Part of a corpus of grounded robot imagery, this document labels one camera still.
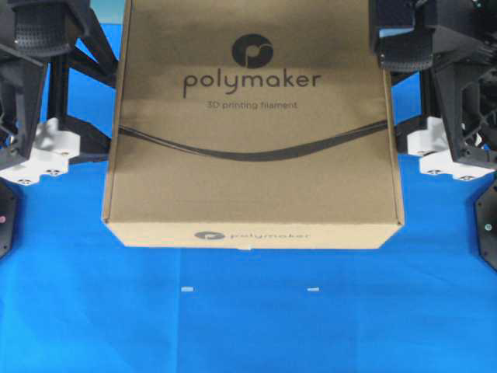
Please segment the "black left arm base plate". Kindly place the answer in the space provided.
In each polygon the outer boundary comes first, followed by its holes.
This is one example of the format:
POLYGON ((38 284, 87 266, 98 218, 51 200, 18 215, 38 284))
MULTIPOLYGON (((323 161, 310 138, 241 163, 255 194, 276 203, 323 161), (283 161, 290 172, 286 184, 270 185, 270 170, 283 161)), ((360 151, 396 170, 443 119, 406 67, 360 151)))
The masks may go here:
POLYGON ((0 256, 6 256, 12 248, 12 238, 17 211, 17 195, 12 191, 8 184, 1 180, 1 205, 0 205, 0 256))

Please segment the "white left arm base mount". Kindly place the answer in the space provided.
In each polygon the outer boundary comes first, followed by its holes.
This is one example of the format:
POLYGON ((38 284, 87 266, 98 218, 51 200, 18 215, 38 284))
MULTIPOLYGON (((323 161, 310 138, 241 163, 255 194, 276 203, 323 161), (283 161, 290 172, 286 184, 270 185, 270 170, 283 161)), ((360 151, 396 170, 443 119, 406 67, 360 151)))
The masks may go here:
POLYGON ((69 170, 69 161, 80 156, 81 137, 71 131, 61 131, 59 120, 50 118, 40 123, 30 153, 30 159, 1 171, 1 178, 30 186, 41 176, 59 176, 69 170))

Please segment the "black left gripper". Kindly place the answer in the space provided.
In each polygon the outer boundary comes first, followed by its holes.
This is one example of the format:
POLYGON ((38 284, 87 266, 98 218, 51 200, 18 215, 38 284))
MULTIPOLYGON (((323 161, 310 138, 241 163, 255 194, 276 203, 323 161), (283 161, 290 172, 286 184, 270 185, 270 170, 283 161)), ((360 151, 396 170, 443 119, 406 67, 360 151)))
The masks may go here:
POLYGON ((89 1, 1 3, 1 157, 28 159, 48 118, 81 137, 81 159, 93 157, 93 126, 68 115, 70 70, 93 76, 93 9, 89 1))

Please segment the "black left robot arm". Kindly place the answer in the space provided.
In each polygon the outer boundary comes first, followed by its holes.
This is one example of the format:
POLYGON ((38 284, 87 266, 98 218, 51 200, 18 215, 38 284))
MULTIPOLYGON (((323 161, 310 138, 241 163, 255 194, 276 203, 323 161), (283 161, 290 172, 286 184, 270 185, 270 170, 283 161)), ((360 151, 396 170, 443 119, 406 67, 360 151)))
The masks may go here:
POLYGON ((115 89, 118 60, 89 1, 1 3, 1 167, 35 157, 41 110, 79 137, 71 163, 107 160, 110 138, 71 113, 115 89))

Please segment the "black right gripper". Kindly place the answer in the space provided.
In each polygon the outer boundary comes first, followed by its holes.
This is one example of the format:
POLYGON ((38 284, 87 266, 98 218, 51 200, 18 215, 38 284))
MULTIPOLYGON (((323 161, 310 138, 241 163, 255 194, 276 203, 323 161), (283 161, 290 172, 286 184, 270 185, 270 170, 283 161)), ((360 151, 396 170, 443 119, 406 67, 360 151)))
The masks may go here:
POLYGON ((443 121, 455 162, 496 167, 496 3, 371 1, 370 49, 396 82, 420 75, 422 111, 396 129, 407 136, 443 121))

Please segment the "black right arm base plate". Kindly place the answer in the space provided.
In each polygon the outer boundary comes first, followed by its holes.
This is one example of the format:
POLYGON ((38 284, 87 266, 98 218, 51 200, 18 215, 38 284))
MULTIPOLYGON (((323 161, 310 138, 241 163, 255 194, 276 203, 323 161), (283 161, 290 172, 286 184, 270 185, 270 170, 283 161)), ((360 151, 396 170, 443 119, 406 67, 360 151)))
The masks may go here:
POLYGON ((497 186, 496 181, 476 200, 475 214, 480 257, 497 270, 497 186))

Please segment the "white right arm base mount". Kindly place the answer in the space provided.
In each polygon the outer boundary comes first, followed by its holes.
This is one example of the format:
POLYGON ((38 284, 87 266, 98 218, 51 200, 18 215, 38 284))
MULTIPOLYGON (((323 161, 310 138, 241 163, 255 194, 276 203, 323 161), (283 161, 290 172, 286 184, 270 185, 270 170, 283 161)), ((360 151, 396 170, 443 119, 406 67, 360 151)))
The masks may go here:
POLYGON ((419 171, 426 175, 447 174, 454 180, 472 181, 495 171, 455 162, 450 154, 443 121, 437 117, 428 117, 426 129, 414 131, 407 136, 407 152, 420 157, 419 171))

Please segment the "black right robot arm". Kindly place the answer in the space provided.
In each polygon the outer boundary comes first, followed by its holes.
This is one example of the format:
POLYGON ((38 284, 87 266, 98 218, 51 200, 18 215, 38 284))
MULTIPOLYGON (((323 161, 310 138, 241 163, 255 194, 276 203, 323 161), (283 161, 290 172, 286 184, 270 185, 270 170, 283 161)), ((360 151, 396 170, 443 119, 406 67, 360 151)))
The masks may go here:
POLYGON ((419 75, 421 113, 400 122, 408 136, 442 120, 451 158, 496 167, 496 3, 371 1, 370 49, 394 83, 419 75))

